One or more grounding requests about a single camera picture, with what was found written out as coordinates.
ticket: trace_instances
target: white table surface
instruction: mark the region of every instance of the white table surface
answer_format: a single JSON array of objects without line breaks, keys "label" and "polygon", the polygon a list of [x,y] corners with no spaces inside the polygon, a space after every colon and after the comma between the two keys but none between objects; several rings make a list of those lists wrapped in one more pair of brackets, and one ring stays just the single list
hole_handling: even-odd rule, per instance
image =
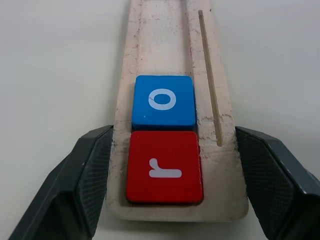
[{"label": "white table surface", "polygon": [[[113,123],[129,7],[1,2],[1,240],[76,140]],[[320,1],[213,0],[212,10],[236,124],[281,139],[320,178]],[[266,239],[252,208],[238,222],[213,224],[123,221],[103,206],[93,240],[199,237]]]}]

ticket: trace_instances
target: red tile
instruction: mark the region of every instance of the red tile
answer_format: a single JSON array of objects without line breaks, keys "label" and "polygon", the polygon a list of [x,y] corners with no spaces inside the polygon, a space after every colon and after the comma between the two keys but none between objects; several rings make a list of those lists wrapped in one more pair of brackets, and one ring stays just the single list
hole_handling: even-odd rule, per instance
[{"label": "red tile", "polygon": [[192,131],[133,132],[126,197],[133,203],[201,202],[203,187],[197,135]]}]

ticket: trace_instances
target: blue tile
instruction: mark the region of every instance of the blue tile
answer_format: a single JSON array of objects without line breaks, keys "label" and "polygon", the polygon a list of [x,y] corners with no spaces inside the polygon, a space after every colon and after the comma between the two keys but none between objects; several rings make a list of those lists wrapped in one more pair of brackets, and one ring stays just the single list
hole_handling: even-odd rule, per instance
[{"label": "blue tile", "polygon": [[191,130],[196,124],[195,97],[189,76],[141,75],[134,88],[134,130]]}]

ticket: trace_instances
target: wooden board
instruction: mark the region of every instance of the wooden board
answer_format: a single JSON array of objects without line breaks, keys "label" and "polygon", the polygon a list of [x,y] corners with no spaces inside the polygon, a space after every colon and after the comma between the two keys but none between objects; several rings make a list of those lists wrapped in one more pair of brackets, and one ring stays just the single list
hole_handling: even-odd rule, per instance
[{"label": "wooden board", "polygon": [[[193,79],[204,190],[199,205],[137,206],[126,199],[138,75],[189,75]],[[106,204],[117,216],[129,220],[231,222],[247,214],[246,185],[209,0],[132,0]]]}]

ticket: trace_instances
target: letter o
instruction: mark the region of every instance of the letter o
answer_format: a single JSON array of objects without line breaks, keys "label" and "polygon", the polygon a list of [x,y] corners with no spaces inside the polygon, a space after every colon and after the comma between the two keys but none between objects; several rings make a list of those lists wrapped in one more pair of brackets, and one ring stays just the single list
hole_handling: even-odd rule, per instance
[{"label": "letter o", "polygon": [[[156,103],[155,101],[155,97],[157,95],[160,94],[164,94],[164,95],[168,95],[170,97],[170,101],[168,103],[165,104],[159,104]],[[153,90],[150,94],[149,94],[149,104],[152,108],[156,109],[156,110],[169,110],[172,109],[175,105],[176,105],[176,95],[173,91],[169,90],[169,89],[165,89],[165,88],[159,88],[159,89],[155,89]]]}]

